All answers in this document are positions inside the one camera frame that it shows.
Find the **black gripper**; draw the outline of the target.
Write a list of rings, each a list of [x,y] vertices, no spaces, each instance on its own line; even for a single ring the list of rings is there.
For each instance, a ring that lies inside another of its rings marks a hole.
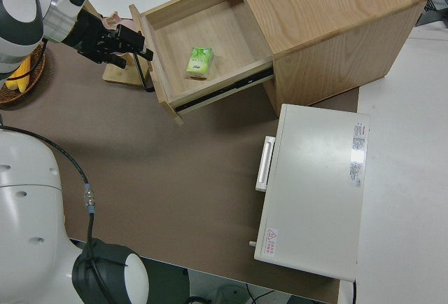
[[[121,69],[127,65],[126,59],[117,53],[139,55],[147,61],[153,60],[153,51],[145,47],[145,38],[130,28],[118,24],[115,29],[107,29],[95,15],[82,9],[76,23],[64,44],[71,46],[84,57],[97,64],[113,64]]]

